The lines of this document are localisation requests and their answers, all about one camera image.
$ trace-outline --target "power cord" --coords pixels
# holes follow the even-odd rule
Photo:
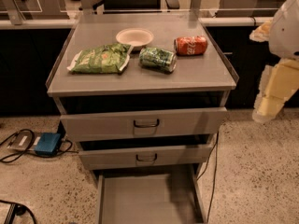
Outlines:
[[[212,154],[213,150],[215,149],[215,167],[214,167],[214,175],[213,175],[213,186],[212,186],[212,194],[211,194],[211,198],[210,198],[210,202],[209,202],[209,207],[208,207],[208,211],[207,211],[207,216],[206,216],[207,223],[208,223],[208,220],[209,220],[209,216],[210,216],[210,212],[211,212],[211,208],[212,208],[212,204],[213,204],[214,193],[215,193],[215,186],[216,186],[217,159],[218,159],[218,143],[219,143],[219,132],[217,132],[215,144],[214,144],[211,152],[208,155],[208,158],[207,158],[207,161],[206,161],[206,167],[205,167],[204,171],[199,176],[197,176],[197,180],[199,180],[199,178],[201,178],[203,176],[203,174],[206,172],[206,168],[208,167],[209,159],[211,157],[211,154]]]
[[[34,224],[37,224],[36,217],[35,217],[34,213],[27,206],[20,204],[20,203],[14,203],[14,202],[9,202],[9,201],[5,201],[5,200],[0,200],[0,203],[15,205],[17,207],[17,212],[16,212],[17,216],[23,215],[27,211],[29,213],[31,219],[33,220]]]
[[[18,132],[13,133],[8,138],[6,138],[4,141],[2,141],[0,143],[0,146],[2,146],[9,139],[11,139],[10,143],[12,143],[21,132],[29,132],[31,134],[30,142],[29,142],[28,146],[26,147],[26,149],[23,150],[23,151],[18,151],[18,152],[13,153],[13,154],[9,154],[9,155],[1,158],[0,162],[5,163],[5,164],[9,164],[9,163],[12,163],[12,162],[18,160],[24,154],[46,159],[46,158],[56,158],[58,156],[61,156],[61,155],[65,154],[66,152],[78,153],[77,151],[70,151],[70,149],[73,146],[73,143],[70,140],[67,140],[67,139],[65,139],[62,142],[62,143],[69,143],[69,146],[67,147],[67,149],[66,150],[60,150],[59,149],[59,150],[57,150],[57,153],[55,155],[49,155],[48,156],[48,155],[40,155],[40,154],[36,154],[36,153],[31,153],[31,152],[29,152],[29,149],[35,141],[35,133],[32,130],[29,130],[29,129],[22,129],[22,130],[19,130]]]

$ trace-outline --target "soda can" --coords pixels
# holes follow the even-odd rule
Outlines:
[[[207,40],[203,35],[183,36],[174,42],[177,55],[201,55],[207,48]]]
[[[145,67],[171,73],[176,68],[177,56],[165,49],[144,48],[140,51],[139,61]]]

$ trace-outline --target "speckled floor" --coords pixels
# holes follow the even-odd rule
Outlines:
[[[251,110],[229,111],[220,128],[218,171],[209,223],[299,223],[299,109],[267,124]],[[0,118],[0,140],[19,129],[55,132],[58,117]],[[10,154],[0,147],[0,157]],[[207,212],[214,171],[211,156],[199,180]],[[0,199],[24,203],[38,223],[94,223],[96,186],[78,154],[42,160],[23,156],[0,164]],[[29,217],[18,223],[32,223]]]

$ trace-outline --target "white bowl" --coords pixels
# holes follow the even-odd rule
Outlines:
[[[146,47],[152,40],[151,31],[143,28],[130,28],[120,31],[116,35],[116,40],[122,44],[132,45],[133,50],[141,50]]]

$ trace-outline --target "open drawer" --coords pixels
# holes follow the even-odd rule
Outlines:
[[[216,133],[224,107],[63,115],[74,142]]]
[[[96,222],[205,223],[190,165],[107,170],[99,175]]]
[[[87,170],[205,162],[207,135],[82,142],[79,157]]]

